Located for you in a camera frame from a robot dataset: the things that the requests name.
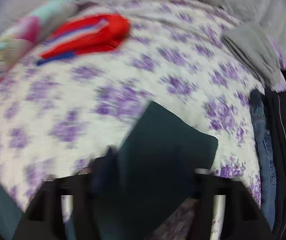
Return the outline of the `grey folded garment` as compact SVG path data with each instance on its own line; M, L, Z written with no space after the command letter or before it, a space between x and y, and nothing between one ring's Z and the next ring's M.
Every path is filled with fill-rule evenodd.
M286 57L258 23L245 23L227 30L222 33L221 41L264 86L276 92L286 91L282 74L286 70Z

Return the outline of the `red blue white folded garment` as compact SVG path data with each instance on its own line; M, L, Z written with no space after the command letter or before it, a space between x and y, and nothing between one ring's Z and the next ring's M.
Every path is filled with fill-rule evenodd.
M118 13L65 22L49 37L51 47L39 55L36 65L115 50L129 36L130 30L130 20Z

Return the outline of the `blue denim jeans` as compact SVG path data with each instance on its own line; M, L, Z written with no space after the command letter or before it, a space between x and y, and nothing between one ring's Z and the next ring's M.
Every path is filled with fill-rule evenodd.
M264 113L263 95L259 90L251 91L249 107L260 165L261 210L272 229L275 222L276 171L270 132Z

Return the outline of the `floral pink teal folded quilt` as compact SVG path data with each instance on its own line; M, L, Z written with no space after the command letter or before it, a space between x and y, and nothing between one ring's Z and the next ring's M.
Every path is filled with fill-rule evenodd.
M78 11L77 0L49 0L0 34L0 81L35 45Z

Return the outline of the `dark teal pants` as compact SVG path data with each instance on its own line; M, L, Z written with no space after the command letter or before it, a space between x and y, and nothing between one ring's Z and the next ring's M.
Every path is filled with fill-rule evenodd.
M194 170L212 166L217 146L150 103L117 151L117 175L93 199L100 239L144 239L187 198ZM46 178L26 211L0 185L0 239L75 237L72 179Z

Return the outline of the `purple floral bed sheet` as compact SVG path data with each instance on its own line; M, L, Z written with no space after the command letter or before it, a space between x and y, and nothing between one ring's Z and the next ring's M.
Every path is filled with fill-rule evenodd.
M46 178L75 175L109 146L118 151L155 102L218 141L205 169L224 180L227 194L214 196L210 239L273 239L249 107L252 90L270 87L221 41L241 20L194 0L117 0L65 22L115 13L131 23L115 50L36 65L60 25L0 81L0 185L26 211ZM187 239L193 190L192 181L187 198L144 239Z

